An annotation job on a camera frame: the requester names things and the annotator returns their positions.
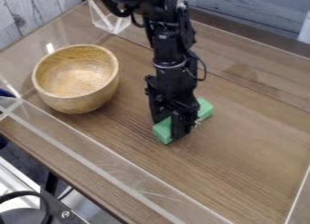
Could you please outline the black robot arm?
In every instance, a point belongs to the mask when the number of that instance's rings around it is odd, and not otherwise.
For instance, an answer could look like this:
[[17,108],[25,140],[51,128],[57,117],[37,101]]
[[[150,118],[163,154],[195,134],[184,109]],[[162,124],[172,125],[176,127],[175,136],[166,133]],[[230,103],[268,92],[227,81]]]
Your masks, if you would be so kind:
[[196,43],[196,31],[190,21],[187,0],[100,0],[109,12],[131,19],[146,30],[154,51],[152,64],[156,70],[146,77],[148,107],[152,121],[171,120],[171,138],[178,140],[194,128],[199,119],[200,105],[194,91],[206,76],[203,60],[191,50]]

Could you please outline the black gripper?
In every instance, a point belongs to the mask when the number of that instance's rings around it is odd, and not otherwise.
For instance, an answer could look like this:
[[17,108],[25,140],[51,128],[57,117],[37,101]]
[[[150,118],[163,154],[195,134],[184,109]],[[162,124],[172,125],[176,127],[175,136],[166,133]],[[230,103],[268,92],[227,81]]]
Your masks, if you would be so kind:
[[194,95],[198,86],[198,63],[155,63],[155,74],[146,76],[148,107],[154,123],[171,114],[172,138],[190,134],[199,119],[199,105]]

